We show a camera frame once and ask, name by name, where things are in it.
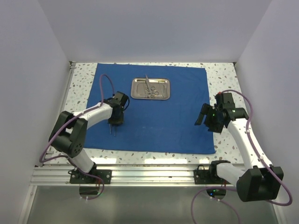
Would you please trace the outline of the steel forceps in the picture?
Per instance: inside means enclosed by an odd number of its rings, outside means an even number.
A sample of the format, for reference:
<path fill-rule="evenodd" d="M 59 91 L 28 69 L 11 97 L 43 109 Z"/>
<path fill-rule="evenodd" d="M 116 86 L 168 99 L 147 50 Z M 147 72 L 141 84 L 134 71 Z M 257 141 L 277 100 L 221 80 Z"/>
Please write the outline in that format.
<path fill-rule="evenodd" d="M 110 124 L 109 125 L 109 132 L 110 132 L 111 135 L 116 136 L 117 125 L 116 124 Z"/>

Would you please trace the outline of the blue surgical cloth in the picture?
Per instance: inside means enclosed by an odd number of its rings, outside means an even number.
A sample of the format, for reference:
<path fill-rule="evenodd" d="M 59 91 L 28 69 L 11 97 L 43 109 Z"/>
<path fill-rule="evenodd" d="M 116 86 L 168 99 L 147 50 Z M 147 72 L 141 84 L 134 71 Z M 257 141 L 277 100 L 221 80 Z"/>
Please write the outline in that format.
<path fill-rule="evenodd" d="M 106 150 L 213 154 L 214 139 L 204 125 L 195 121 L 204 103 L 209 103 L 204 68 L 146 66 L 129 64 L 97 65 L 87 101 L 91 107 L 113 91 L 127 95 L 135 78 L 166 78 L 170 82 L 168 100 L 131 99 L 124 123 L 110 133 L 106 120 L 87 130 L 85 147 Z"/>

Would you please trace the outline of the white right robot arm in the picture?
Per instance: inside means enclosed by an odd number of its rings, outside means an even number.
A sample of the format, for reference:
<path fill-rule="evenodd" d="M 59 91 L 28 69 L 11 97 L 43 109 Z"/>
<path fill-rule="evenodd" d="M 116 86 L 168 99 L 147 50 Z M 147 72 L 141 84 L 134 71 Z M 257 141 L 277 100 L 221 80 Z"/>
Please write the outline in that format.
<path fill-rule="evenodd" d="M 200 164 L 193 172 L 194 182 L 228 182 L 236 187 L 243 202 L 276 199 L 284 173 L 281 167 L 273 165 L 261 149 L 250 127 L 251 115 L 244 108 L 235 106 L 229 91 L 217 93 L 215 99 L 214 105 L 203 104 L 195 125 L 204 124 L 213 133 L 221 133 L 226 128 L 237 144 L 245 169 L 241 170 L 227 160 L 212 161 L 208 169 Z"/>

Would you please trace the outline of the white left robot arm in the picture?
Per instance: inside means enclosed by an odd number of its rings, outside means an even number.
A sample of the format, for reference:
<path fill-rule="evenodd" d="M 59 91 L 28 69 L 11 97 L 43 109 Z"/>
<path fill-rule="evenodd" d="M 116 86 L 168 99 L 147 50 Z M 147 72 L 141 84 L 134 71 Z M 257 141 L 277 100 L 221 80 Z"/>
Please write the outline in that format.
<path fill-rule="evenodd" d="M 83 149 L 87 130 L 102 121 L 107 121 L 110 132 L 116 130 L 124 123 L 124 111 L 129 103 L 129 96 L 118 91 L 111 98 L 81 112 L 63 111 L 58 116 L 49 145 L 81 171 L 80 177 L 86 183 L 92 183 L 97 178 L 96 165 Z"/>

